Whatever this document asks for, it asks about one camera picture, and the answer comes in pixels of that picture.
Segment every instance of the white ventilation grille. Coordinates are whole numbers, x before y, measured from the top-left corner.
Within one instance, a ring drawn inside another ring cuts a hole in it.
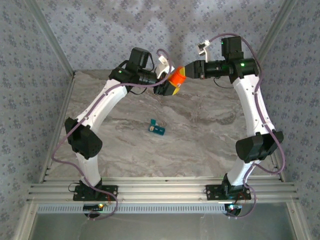
[[[40,204],[38,214],[81,214],[83,204]],[[101,213],[110,213],[114,205],[105,206]],[[219,203],[192,204],[123,204],[118,206],[117,214],[216,214],[225,211],[225,205]]]

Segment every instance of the gray marble table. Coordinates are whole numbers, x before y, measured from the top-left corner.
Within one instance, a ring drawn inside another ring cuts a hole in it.
[[[77,72],[65,118],[75,118],[101,91],[109,71]],[[217,80],[230,87],[227,78]],[[165,127],[164,136],[148,131],[150,120]],[[60,139],[66,132],[61,130]],[[187,79],[174,96],[128,94],[102,123],[99,171],[103,177],[222,177],[236,158],[236,141],[246,137],[245,117],[234,89],[212,79]],[[77,163],[64,143],[57,158]],[[262,165],[273,169],[270,158]],[[52,163],[51,178],[76,177],[69,165]],[[266,175],[255,169],[255,175]]]

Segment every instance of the wall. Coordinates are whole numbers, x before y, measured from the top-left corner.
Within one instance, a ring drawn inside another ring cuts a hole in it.
[[[258,50],[283,0],[37,0],[75,70],[113,69],[133,47],[166,49],[176,65],[195,45],[238,33]],[[213,58],[221,58],[215,42]]]
[[[268,112],[284,131],[285,175],[320,239],[320,3],[298,1],[263,64]]]
[[[23,1],[0,3],[0,239],[38,181],[70,76]]]

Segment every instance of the blue block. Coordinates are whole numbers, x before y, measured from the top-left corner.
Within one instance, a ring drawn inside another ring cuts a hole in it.
[[[158,126],[157,121],[151,119],[151,124],[148,128],[148,131],[163,136],[165,134],[166,129],[164,127]]]

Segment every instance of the white clip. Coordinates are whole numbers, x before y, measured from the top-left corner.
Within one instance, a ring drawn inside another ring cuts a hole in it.
[[[210,42],[209,40],[205,40],[204,42],[202,43],[199,43],[197,46],[196,46],[196,49],[198,51],[198,54],[200,56],[205,56],[205,62],[207,63],[208,61],[210,61],[210,53],[207,51],[207,47],[210,45]]]
[[[156,73],[156,78],[157,79],[160,78],[162,73],[169,74],[169,61],[163,55],[161,55],[159,57],[159,61],[160,61],[160,63],[155,69],[155,73]],[[175,67],[171,63],[171,72],[173,72],[174,70],[175,70]]]

